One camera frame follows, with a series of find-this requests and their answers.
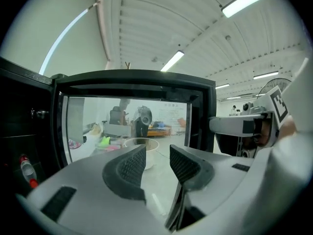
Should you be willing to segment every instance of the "ceiling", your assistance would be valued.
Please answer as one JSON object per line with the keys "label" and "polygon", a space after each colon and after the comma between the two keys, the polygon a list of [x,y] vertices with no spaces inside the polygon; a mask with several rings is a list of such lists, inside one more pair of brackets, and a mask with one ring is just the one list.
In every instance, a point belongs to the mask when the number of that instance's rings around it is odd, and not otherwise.
{"label": "ceiling", "polygon": [[218,100],[257,94],[279,71],[292,80],[306,56],[301,22],[285,0],[261,0],[230,18],[233,0],[101,0],[98,10],[109,69],[161,70],[177,50],[185,55],[169,71],[215,80]]}

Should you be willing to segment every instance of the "black sticker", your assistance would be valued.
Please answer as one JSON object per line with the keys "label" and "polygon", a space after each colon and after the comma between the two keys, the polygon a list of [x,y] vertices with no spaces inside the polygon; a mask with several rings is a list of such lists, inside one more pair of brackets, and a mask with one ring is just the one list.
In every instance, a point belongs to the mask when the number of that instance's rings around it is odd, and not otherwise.
{"label": "black sticker", "polygon": [[288,114],[288,110],[285,103],[283,102],[283,99],[281,98],[280,90],[276,90],[273,94],[270,95],[270,98],[273,101],[279,123],[281,123]]}
{"label": "black sticker", "polygon": [[243,165],[243,164],[234,164],[232,167],[238,170],[243,170],[243,171],[249,171],[250,169],[249,166]]}

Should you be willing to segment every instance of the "person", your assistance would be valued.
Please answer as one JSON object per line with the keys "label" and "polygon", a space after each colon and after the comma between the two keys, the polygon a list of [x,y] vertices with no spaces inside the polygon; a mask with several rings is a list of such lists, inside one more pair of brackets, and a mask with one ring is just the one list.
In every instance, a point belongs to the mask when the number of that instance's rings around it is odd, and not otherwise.
{"label": "person", "polygon": [[[253,149],[255,148],[254,144],[260,147],[265,146],[268,142],[269,130],[270,130],[270,119],[267,118],[263,120],[262,122],[260,135],[253,137],[253,138],[251,137],[243,138],[244,148],[247,150]],[[297,129],[295,127],[292,116],[288,116],[285,122],[283,123],[283,125],[279,129],[279,135],[277,137],[277,141],[285,137],[292,136],[294,133],[296,133],[296,131]]]}
{"label": "person", "polygon": [[230,116],[236,116],[236,115],[237,115],[237,112],[236,112],[236,105],[233,105],[233,108],[231,109],[229,115],[230,115]]}

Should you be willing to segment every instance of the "orange object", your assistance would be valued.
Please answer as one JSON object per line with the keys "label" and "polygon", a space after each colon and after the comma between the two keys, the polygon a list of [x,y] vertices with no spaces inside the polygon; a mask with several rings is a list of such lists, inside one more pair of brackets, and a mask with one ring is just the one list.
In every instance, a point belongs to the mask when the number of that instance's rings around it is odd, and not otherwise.
{"label": "orange object", "polygon": [[170,136],[171,135],[171,129],[167,130],[159,130],[159,131],[150,131],[148,130],[148,137],[153,137],[153,136]]}
{"label": "orange object", "polygon": [[177,119],[178,123],[181,127],[186,128],[186,120],[184,120],[182,117]]}
{"label": "orange object", "polygon": [[38,186],[37,180],[33,179],[33,178],[31,180],[29,180],[29,184],[30,184],[30,187],[32,187],[32,188],[36,188]]}

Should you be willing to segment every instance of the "glass panel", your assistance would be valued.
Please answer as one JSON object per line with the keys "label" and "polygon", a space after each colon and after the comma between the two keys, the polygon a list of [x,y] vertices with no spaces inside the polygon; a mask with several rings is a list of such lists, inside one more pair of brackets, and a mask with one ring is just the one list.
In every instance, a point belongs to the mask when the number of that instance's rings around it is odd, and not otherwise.
{"label": "glass panel", "polygon": [[189,138],[186,116],[186,103],[70,97],[67,134],[72,161],[145,144],[147,159],[141,188],[145,190],[147,207],[165,222],[178,183],[169,164],[169,146],[184,145],[185,138]]}

